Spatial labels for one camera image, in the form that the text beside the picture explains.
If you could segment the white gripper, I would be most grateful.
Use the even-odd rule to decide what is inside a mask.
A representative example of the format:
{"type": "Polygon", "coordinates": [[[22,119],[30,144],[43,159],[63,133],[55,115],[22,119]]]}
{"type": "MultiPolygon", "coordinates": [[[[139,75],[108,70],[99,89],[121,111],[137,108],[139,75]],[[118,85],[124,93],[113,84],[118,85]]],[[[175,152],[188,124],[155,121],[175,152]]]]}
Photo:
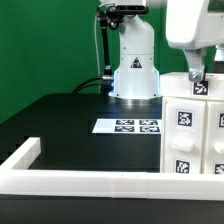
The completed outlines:
{"type": "Polygon", "coordinates": [[[166,38],[170,47],[187,49],[191,82],[205,79],[204,47],[219,44],[213,71],[224,72],[224,0],[167,0],[166,38]]]}

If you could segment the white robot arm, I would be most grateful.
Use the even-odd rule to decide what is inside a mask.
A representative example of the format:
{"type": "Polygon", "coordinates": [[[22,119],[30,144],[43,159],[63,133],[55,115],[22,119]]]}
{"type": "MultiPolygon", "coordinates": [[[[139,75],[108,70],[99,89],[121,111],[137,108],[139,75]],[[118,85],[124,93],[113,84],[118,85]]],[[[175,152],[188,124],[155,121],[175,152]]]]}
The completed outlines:
{"type": "Polygon", "coordinates": [[[188,77],[206,77],[205,49],[224,44],[224,0],[99,0],[104,29],[120,35],[120,64],[109,95],[115,99],[148,101],[159,96],[159,73],[154,67],[154,30],[141,17],[152,9],[166,10],[168,45],[184,52],[188,77]]]}

